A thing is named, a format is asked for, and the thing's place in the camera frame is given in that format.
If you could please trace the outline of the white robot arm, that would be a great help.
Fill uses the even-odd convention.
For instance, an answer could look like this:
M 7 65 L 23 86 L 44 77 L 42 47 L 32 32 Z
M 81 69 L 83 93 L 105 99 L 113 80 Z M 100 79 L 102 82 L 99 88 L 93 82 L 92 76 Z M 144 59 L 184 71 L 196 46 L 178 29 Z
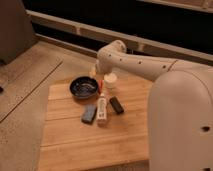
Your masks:
M 97 53 L 99 73 L 114 67 L 153 82 L 148 97 L 150 171 L 213 171 L 213 67 L 132 55 L 120 40 Z

